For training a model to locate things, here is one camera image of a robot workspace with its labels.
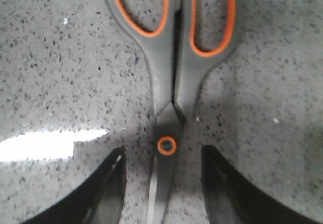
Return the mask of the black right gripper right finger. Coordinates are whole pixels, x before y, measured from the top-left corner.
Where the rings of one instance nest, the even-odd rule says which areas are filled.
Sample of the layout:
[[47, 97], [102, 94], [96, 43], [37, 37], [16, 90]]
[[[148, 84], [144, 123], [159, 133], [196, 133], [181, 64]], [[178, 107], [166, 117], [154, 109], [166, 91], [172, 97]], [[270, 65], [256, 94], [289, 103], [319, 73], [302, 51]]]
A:
[[314, 223], [257, 188], [211, 145], [202, 147], [201, 182], [210, 223]]

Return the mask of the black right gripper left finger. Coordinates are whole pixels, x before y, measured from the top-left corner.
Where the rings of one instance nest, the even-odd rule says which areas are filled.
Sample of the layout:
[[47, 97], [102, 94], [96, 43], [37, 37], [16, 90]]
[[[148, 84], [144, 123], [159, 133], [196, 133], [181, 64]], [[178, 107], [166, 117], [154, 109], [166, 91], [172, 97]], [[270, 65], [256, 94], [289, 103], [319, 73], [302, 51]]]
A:
[[24, 223], [119, 223], [126, 188], [125, 148], [119, 147], [75, 190]]

